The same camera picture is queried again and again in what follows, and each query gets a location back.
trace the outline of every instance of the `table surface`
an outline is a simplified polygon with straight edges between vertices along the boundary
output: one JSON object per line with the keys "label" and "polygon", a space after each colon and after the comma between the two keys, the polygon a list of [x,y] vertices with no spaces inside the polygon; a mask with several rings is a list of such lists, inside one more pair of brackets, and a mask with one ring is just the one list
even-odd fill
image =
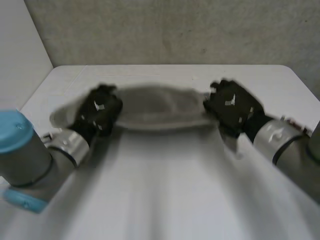
{"label": "table surface", "polygon": [[[234,78],[266,112],[314,129],[320,103],[281,65],[76,65],[52,70],[22,113],[42,135],[50,113],[99,83],[161,82],[207,92]],[[246,136],[236,153],[219,132],[123,132],[101,142],[42,214],[0,201],[2,240],[320,239],[320,209]]]}

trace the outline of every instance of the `cloth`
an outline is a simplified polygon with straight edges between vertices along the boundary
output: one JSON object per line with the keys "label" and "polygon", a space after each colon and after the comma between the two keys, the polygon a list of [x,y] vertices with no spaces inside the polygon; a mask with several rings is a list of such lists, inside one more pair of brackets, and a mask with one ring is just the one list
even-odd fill
{"label": "cloth", "polygon": [[[204,94],[194,89],[141,84],[117,89],[115,94],[123,102],[115,126],[123,129],[167,131],[216,124],[203,107]],[[50,116],[51,124],[56,128],[72,124],[85,98],[79,97],[54,111]]]}

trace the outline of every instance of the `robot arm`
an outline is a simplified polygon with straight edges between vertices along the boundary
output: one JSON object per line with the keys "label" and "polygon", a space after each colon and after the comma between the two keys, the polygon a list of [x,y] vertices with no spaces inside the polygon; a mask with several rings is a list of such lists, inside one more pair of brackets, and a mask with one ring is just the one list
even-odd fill
{"label": "robot arm", "polygon": [[265,114],[262,105],[235,81],[211,84],[203,105],[224,132],[245,133],[253,146],[281,172],[320,203],[320,130],[310,137],[305,129]]}
{"label": "robot arm", "polygon": [[92,90],[74,123],[48,136],[46,146],[21,113],[0,112],[0,176],[10,184],[4,199],[40,213],[88,156],[95,138],[111,134],[123,105],[114,89],[100,85]]}

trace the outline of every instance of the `white wall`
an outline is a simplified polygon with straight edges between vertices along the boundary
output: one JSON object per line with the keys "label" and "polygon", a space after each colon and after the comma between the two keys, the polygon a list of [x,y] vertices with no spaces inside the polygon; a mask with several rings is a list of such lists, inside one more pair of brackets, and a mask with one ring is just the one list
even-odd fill
{"label": "white wall", "polygon": [[23,0],[0,0],[0,108],[21,109],[53,69]]}

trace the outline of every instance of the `gray wall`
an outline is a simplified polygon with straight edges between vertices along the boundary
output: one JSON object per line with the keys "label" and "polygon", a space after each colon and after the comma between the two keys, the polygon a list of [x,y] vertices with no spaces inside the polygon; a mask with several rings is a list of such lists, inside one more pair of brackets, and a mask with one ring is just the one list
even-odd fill
{"label": "gray wall", "polygon": [[53,65],[280,64],[320,97],[319,0],[25,0]]}

